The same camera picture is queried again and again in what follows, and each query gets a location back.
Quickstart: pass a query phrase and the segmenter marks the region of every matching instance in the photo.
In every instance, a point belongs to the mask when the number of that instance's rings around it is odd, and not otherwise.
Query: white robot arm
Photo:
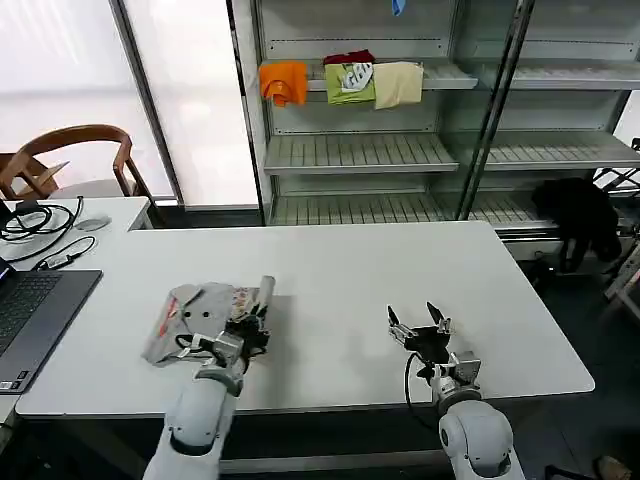
[[[212,357],[167,412],[156,453],[144,480],[215,480],[220,456],[231,428],[244,373],[250,359],[266,351],[264,328],[275,281],[264,277],[251,312],[227,322],[215,339],[193,335],[191,347]]]
[[[481,401],[475,385],[480,359],[473,352],[450,353],[451,319],[430,303],[427,308],[435,326],[412,329],[388,307],[389,333],[425,364],[418,376],[431,386],[433,406],[441,416],[438,434],[456,479],[524,480],[509,420]]]

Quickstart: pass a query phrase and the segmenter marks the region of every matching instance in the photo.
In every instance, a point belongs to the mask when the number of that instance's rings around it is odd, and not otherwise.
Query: white desk
[[[325,410],[404,403],[407,353],[385,306],[451,316],[482,359],[485,398],[587,392],[594,381],[491,226],[481,222],[129,232],[83,264],[104,277],[17,406],[25,417],[160,416],[196,364],[141,357],[167,292],[276,278],[267,355],[239,407]],[[413,377],[415,401],[430,398]]]
[[[75,208],[77,206],[77,200],[73,199],[45,200],[40,203],[64,205],[72,212],[75,212]],[[17,202],[7,202],[7,204],[9,208],[13,209]],[[73,240],[84,235],[93,235],[97,239],[96,246],[91,252],[88,252],[85,256],[76,260],[71,268],[100,269],[100,265],[107,262],[106,259],[109,258],[109,255],[113,255],[113,252],[117,251],[118,242],[122,236],[128,231],[142,226],[146,219],[148,206],[149,200],[145,197],[87,198],[84,201],[84,209],[83,213],[80,215],[80,220],[92,218],[100,214],[111,217],[111,223],[101,230],[89,233],[81,232],[74,228],[54,247],[54,250],[52,251],[60,249],[64,245],[67,245]],[[60,218],[64,221],[66,217],[62,214],[59,219]],[[16,258],[26,255],[51,242],[50,237],[50,235],[34,237],[32,241],[26,244],[7,244],[0,240],[0,256],[3,258]],[[38,261],[39,258],[40,257],[16,263],[14,264],[14,267],[17,270],[28,270]],[[4,422],[9,418],[18,398],[18,395],[0,395],[0,422]]]

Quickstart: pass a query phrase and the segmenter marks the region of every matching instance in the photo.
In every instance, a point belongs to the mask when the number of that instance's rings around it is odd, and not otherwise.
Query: computer mouse
[[[88,218],[86,220],[82,220],[78,222],[76,228],[78,230],[82,230],[83,232],[95,232],[96,230],[100,230],[101,228],[106,227],[111,223],[111,217],[107,215],[98,215],[93,218]]]

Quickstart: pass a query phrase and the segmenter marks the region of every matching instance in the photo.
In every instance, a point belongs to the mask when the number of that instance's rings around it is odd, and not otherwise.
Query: black cable
[[[418,354],[416,352],[413,352],[407,359],[407,366],[404,369],[404,399],[407,402],[407,408],[409,409],[409,413],[411,414],[411,416],[415,418],[416,421],[424,428],[437,435],[438,429],[435,426],[429,425],[427,422],[425,422],[424,419],[420,417],[420,415],[418,415],[418,413],[414,410],[413,405],[411,404],[411,394],[409,392],[409,371],[411,370],[411,363],[413,362],[413,359],[417,356]]]
[[[91,250],[93,248],[93,246],[97,242],[96,237],[94,237],[93,235],[85,235],[84,237],[80,237],[77,240],[74,240],[73,242],[69,243],[68,245],[65,245],[64,247],[62,247],[60,250],[58,250],[56,252],[53,252],[53,253],[47,255],[46,257],[43,257],[40,260],[38,260],[38,263],[36,263],[31,270],[32,271],[36,271],[36,270],[42,269],[42,267],[46,265],[46,261],[48,259],[50,259],[51,257],[55,257],[56,255],[60,255],[61,253],[65,252],[69,248],[73,247],[74,245],[76,245],[76,244],[78,244],[78,243],[80,243],[80,242],[82,242],[84,240],[91,240],[91,243],[89,244],[88,247],[86,247],[84,250],[82,250],[80,252],[72,253],[71,255],[67,256],[67,259],[68,259],[69,263],[73,262],[76,258],[81,257],[82,255],[84,255],[85,253],[87,253],[89,250]]]
[[[67,234],[67,232],[73,228],[73,224],[76,222],[78,216],[80,215],[80,212],[82,211],[83,204],[84,204],[84,198],[82,196],[78,196],[78,206],[76,207],[76,211],[73,214],[71,213],[71,211],[68,208],[63,207],[62,205],[38,205],[38,210],[37,211],[41,211],[40,207],[42,207],[43,210],[46,210],[46,209],[58,209],[58,210],[62,210],[62,211],[66,210],[69,213],[69,219],[66,222],[64,222],[62,225],[60,225],[59,227],[51,228],[51,229],[42,229],[42,227],[44,225],[46,225],[46,223],[40,222],[38,224],[38,226],[40,226],[40,230],[31,232],[30,235],[51,234],[51,233],[57,233],[57,232],[62,232],[62,233],[60,233],[60,235],[58,235],[55,238],[55,240],[53,240],[46,247],[43,247],[43,248],[41,248],[41,249],[39,249],[39,250],[37,250],[37,251],[35,251],[33,253],[30,253],[28,255],[23,255],[22,257],[5,259],[5,262],[7,262],[7,263],[16,263],[16,262],[22,262],[23,260],[28,260],[28,259],[33,258],[33,257],[37,257],[38,255],[41,255],[42,253],[46,252],[47,250],[52,248],[54,245],[59,243],[60,240],[62,240],[62,238]],[[13,213],[13,215],[14,215],[13,218],[17,218],[21,214],[25,215],[26,214],[25,212],[27,212],[27,211],[29,211],[29,209],[21,209],[22,213],[14,212]],[[2,229],[0,230],[0,238],[4,238],[1,235],[2,232],[11,233],[11,230],[8,231],[7,230],[7,225],[5,224],[2,227]]]

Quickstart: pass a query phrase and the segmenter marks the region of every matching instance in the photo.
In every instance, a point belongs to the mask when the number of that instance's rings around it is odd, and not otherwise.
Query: metal shelf
[[[485,85],[493,85],[495,65],[477,71]],[[640,63],[597,60],[521,60],[512,90],[637,90]]]
[[[425,193],[280,197],[272,225],[439,222],[447,210]]]
[[[433,133],[273,136],[270,175],[451,172],[458,168]]]
[[[324,78],[324,65],[321,60],[299,60],[307,64],[309,92],[326,92],[327,83]],[[398,59],[378,60],[377,63],[394,62]],[[478,79],[464,73],[456,65],[443,59],[410,59],[409,62],[420,63],[424,67],[423,90],[471,90],[478,84]]]
[[[496,134],[486,170],[570,170],[639,166],[640,155],[606,132],[518,131]]]
[[[531,200],[532,192],[478,192],[473,202],[469,220],[489,222],[498,231],[556,229],[551,221],[540,219]],[[633,225],[629,212],[618,210],[619,225]]]

